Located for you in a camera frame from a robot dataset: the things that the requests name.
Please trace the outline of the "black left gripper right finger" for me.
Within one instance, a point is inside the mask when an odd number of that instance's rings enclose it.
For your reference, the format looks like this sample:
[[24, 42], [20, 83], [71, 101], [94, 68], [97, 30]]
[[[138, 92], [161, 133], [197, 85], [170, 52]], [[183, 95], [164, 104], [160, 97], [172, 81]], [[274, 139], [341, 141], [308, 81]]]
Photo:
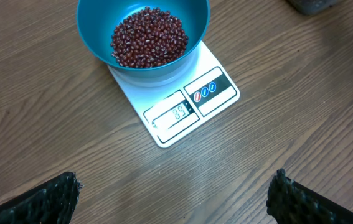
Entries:
[[279, 169], [267, 194], [267, 214], [278, 224], [353, 224], [353, 212], [310, 190]]

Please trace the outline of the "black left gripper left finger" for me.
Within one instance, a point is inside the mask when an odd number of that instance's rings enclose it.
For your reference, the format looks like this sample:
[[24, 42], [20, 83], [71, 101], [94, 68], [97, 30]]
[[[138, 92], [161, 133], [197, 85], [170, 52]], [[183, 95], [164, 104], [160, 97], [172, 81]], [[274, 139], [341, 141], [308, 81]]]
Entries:
[[0, 224], [69, 224], [82, 184], [74, 172], [64, 172], [0, 205]]

